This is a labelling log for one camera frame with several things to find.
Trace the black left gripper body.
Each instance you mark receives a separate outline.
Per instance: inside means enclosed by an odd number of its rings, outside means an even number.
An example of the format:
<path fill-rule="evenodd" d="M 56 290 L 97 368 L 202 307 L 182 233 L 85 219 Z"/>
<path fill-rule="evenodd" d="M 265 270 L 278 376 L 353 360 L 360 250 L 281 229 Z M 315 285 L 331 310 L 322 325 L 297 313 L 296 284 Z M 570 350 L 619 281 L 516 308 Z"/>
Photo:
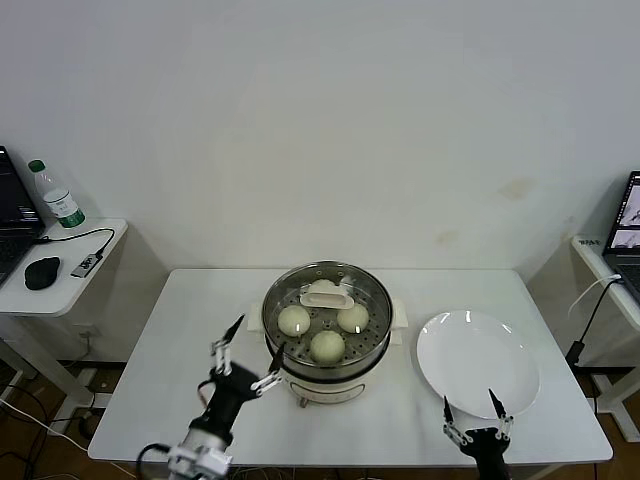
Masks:
<path fill-rule="evenodd" d="M 259 380 L 256 374 L 237 363 L 231 364 L 229 375 L 211 369 L 209 382 L 215 385 L 215 389 L 201 416 L 204 430 L 216 436 L 231 436 L 242 405 L 258 398 L 252 385 Z"/>

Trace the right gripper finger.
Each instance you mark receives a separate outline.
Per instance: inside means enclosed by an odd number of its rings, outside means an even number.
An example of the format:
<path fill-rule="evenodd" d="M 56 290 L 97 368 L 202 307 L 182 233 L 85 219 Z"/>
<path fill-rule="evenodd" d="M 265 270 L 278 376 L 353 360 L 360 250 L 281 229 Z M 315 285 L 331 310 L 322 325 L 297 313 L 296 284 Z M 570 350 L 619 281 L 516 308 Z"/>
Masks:
<path fill-rule="evenodd" d="M 454 420 L 454 416 L 449 404 L 449 401 L 446 396 L 443 397 L 444 400 L 444 425 L 443 432 L 444 434 L 455 444 L 455 445 L 469 445 L 473 442 L 473 439 L 467 435 L 465 432 L 460 431 L 457 428 L 456 422 Z"/>
<path fill-rule="evenodd" d="M 499 442 L 509 443 L 511 441 L 510 433 L 514 422 L 514 417 L 507 414 L 503 403 L 496 396 L 494 391 L 491 388 L 489 388 L 488 391 L 499 421 L 497 430 L 494 434 L 494 439 Z"/>

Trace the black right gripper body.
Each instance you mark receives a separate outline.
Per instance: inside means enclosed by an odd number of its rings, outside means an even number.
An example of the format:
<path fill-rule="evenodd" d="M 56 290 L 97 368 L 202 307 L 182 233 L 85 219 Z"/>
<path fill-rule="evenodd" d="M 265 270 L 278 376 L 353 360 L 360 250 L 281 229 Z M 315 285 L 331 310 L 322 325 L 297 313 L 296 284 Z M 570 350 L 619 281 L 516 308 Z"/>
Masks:
<path fill-rule="evenodd" d="M 463 454 L 473 458 L 480 480 L 510 480 L 511 473 L 503 455 L 510 446 L 510 437 L 498 428 L 472 429 L 465 432 Z"/>

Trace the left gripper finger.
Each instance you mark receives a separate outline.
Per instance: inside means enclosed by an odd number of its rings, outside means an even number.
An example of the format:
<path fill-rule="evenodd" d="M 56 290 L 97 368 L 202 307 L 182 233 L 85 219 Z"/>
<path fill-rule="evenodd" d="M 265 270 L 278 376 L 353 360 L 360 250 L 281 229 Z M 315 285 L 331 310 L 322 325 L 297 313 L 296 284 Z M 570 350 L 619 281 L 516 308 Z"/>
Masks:
<path fill-rule="evenodd" d="M 232 360 L 231 342 L 240 329 L 245 315 L 240 317 L 225 331 L 222 337 L 211 344 L 212 365 L 210 376 L 230 376 L 240 365 Z"/>
<path fill-rule="evenodd" d="M 282 344 L 278 348 L 276 355 L 272 359 L 272 362 L 268 369 L 268 373 L 264 377 L 251 384 L 250 390 L 256 396 L 262 396 L 264 393 L 266 393 L 268 390 L 282 381 L 280 370 L 283 365 L 284 350 L 285 345 Z"/>

